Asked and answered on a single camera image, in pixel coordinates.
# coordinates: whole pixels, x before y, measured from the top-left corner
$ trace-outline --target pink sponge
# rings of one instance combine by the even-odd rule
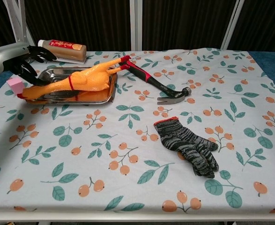
[[[22,80],[19,77],[14,77],[6,82],[8,83],[10,89],[14,92],[15,95],[22,93],[23,89],[25,88]]]

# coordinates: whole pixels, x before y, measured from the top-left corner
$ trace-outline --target hammer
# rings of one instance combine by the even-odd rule
[[[152,84],[154,87],[157,87],[159,90],[164,92],[168,97],[159,97],[157,98],[158,105],[171,105],[182,102],[185,96],[188,96],[192,93],[192,90],[189,87],[183,88],[182,91],[175,91],[172,90],[163,84],[161,84],[158,80],[152,77],[148,72],[144,71],[142,68],[138,67],[137,65],[133,64],[130,61],[119,63],[120,65],[128,65],[129,70],[138,78],[142,79],[143,81]]]

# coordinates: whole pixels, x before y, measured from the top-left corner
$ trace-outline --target sauce bottle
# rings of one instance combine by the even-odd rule
[[[84,62],[86,60],[85,45],[58,40],[39,40],[37,45],[52,52],[57,57],[57,61],[70,62],[68,60],[63,60],[69,59],[74,62]]]

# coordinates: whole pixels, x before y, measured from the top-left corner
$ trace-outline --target metal tray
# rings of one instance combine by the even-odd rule
[[[46,69],[39,75],[39,79],[50,81],[51,83],[61,81],[73,72],[82,71],[90,67],[61,67]],[[78,105],[96,105],[111,102],[115,96],[115,86],[117,83],[117,74],[112,74],[109,79],[109,88],[101,91],[80,91],[64,90],[52,92],[35,100],[26,100],[30,104],[78,104]]]

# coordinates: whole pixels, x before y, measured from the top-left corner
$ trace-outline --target orange rubber chicken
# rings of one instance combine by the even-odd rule
[[[19,98],[33,100],[42,95],[49,94],[60,90],[84,90],[84,91],[100,91],[109,88],[109,76],[123,69],[128,69],[128,65],[123,65],[115,69],[109,69],[114,64],[124,62],[130,59],[126,55],[122,58],[111,60],[93,66],[92,68],[73,72],[68,78],[50,83],[46,86],[32,86],[23,89],[22,94],[18,94]]]

